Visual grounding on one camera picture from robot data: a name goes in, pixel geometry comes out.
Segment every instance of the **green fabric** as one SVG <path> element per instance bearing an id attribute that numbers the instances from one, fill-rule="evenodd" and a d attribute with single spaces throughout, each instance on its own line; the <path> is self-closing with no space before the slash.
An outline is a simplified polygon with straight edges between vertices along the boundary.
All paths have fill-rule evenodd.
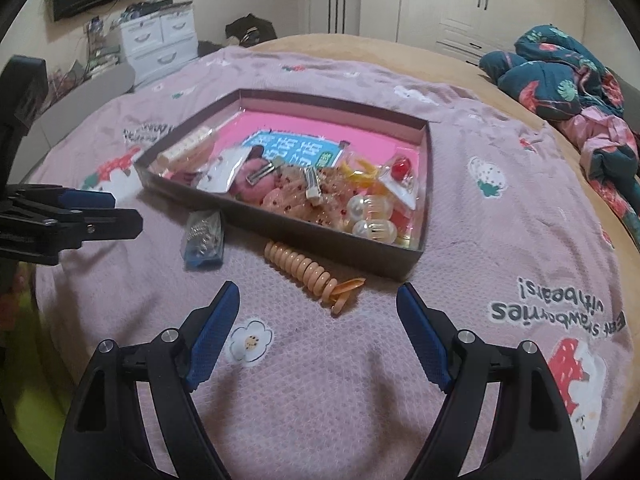
<path id="1" fill-rule="evenodd" d="M 26 291 L 15 329 L 6 335 L 0 399 L 9 423 L 36 463 L 51 478 L 58 443 L 73 396 L 73 382 Z"/>

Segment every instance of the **red cherry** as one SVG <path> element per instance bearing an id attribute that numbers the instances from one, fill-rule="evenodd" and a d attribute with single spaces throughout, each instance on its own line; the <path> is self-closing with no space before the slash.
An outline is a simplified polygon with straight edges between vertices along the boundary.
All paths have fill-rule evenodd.
<path id="1" fill-rule="evenodd" d="M 405 156 L 396 158 L 391 166 L 391 178 L 396 182 L 402 182 L 411 173 L 411 161 Z"/>

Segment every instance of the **beige mattress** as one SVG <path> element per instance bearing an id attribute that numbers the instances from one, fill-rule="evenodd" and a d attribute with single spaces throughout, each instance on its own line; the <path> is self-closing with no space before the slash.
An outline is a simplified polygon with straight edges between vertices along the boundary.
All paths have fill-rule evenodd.
<path id="1" fill-rule="evenodd" d="M 428 50 L 388 41 L 370 40 L 341 34 L 290 36 L 254 47 L 262 52 L 298 52 L 310 56 L 340 60 L 359 60 L 383 66 L 393 72 L 424 81 L 448 83 L 475 92 L 486 104 L 539 130 L 545 123 L 493 85 L 477 67 Z M 579 163 L 578 151 L 559 132 L 558 145 L 564 158 L 578 176 L 584 193 L 609 234 L 620 263 L 626 320 L 635 343 L 640 342 L 640 253 L 620 220 L 587 184 Z M 640 400 L 640 352 L 634 355 L 631 377 L 625 397 L 624 420 L 629 420 Z"/>

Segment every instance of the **drawer handle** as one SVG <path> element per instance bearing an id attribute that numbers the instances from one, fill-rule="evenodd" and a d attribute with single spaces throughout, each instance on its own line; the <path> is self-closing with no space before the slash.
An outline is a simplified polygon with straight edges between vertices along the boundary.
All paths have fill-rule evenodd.
<path id="1" fill-rule="evenodd" d="M 169 63 L 171 63 L 175 57 L 178 55 L 177 52 L 174 52 L 173 54 L 171 54 L 171 56 L 164 56 L 164 57 L 159 57 L 158 58 L 158 63 L 160 63 L 161 65 L 168 65 Z"/>

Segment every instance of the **orange coiled hair tie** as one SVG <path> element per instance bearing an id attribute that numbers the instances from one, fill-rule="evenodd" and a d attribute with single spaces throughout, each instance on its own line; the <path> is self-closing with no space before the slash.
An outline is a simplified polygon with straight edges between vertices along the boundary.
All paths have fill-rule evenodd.
<path id="1" fill-rule="evenodd" d="M 318 262 L 279 242 L 270 240 L 264 248 L 264 257 L 302 282 L 323 303 L 333 303 L 331 313 L 334 316 L 340 314 L 351 292 L 364 285 L 364 278 L 338 283 Z"/>

